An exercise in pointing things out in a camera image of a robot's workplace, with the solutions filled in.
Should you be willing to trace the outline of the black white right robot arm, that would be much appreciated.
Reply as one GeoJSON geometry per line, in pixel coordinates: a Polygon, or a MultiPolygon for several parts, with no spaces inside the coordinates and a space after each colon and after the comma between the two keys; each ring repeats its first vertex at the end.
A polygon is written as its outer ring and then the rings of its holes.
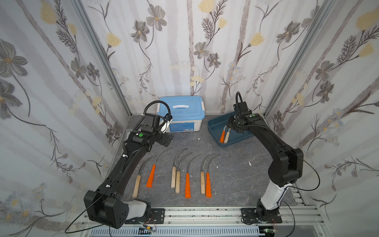
{"type": "Polygon", "coordinates": [[[237,92],[234,104],[235,115],[230,116],[227,127],[237,133],[249,131],[266,148],[272,158],[268,168],[269,184],[264,195],[258,200],[251,214],[243,214],[241,221],[246,225],[267,223],[280,217],[279,209],[285,201],[283,197],[287,190],[294,186],[303,175],[303,166],[307,164],[315,171],[318,184],[306,192],[315,191],[321,184],[321,178],[316,169],[304,159],[304,153],[299,148],[293,148],[285,143],[264,121],[255,114],[243,101],[241,93],[237,92]]]}

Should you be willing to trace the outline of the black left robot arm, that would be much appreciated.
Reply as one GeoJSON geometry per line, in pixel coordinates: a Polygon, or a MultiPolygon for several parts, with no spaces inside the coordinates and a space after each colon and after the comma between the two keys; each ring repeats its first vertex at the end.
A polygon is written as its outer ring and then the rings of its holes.
{"type": "Polygon", "coordinates": [[[159,143],[168,147],[172,142],[173,135],[166,133],[172,119],[171,109],[164,101],[156,100],[145,107],[141,119],[122,143],[123,153],[115,168],[97,190],[84,196],[83,212],[91,221],[119,229],[126,220],[146,213],[146,202],[128,204],[121,199],[135,168],[152,146],[159,143]]]}

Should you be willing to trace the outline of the teal plastic storage tray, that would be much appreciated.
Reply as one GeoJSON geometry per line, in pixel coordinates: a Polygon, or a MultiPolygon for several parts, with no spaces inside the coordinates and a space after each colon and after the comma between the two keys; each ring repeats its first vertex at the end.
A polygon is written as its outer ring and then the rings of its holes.
{"type": "Polygon", "coordinates": [[[228,122],[229,117],[234,116],[234,115],[235,115],[235,112],[224,114],[224,115],[211,119],[207,124],[210,135],[212,136],[212,138],[215,140],[216,144],[219,147],[225,148],[225,147],[234,145],[236,143],[239,143],[241,141],[247,140],[248,138],[254,137],[254,135],[250,133],[249,131],[245,131],[244,133],[237,133],[236,131],[232,129],[229,131],[228,127],[224,129],[224,127],[226,126],[228,122]],[[221,143],[220,138],[222,137],[222,135],[224,135],[224,139],[226,140],[226,135],[228,131],[230,132],[228,142],[221,143]]]}

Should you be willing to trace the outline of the white box with blue lid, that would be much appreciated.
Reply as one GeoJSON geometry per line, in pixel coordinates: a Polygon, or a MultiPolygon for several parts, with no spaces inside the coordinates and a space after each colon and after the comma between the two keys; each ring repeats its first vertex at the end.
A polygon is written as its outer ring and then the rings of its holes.
{"type": "Polygon", "coordinates": [[[205,106],[200,96],[168,96],[162,97],[173,117],[168,125],[163,126],[164,132],[195,132],[199,131],[205,118],[205,106]]]}

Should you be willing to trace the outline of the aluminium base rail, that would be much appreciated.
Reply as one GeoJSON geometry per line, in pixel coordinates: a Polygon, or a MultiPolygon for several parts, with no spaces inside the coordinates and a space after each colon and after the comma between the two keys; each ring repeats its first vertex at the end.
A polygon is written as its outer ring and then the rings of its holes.
{"type": "Polygon", "coordinates": [[[240,206],[165,207],[151,224],[125,224],[119,229],[97,227],[87,218],[79,237],[329,237],[324,220],[314,206],[282,205],[277,220],[247,221],[240,206]]]}

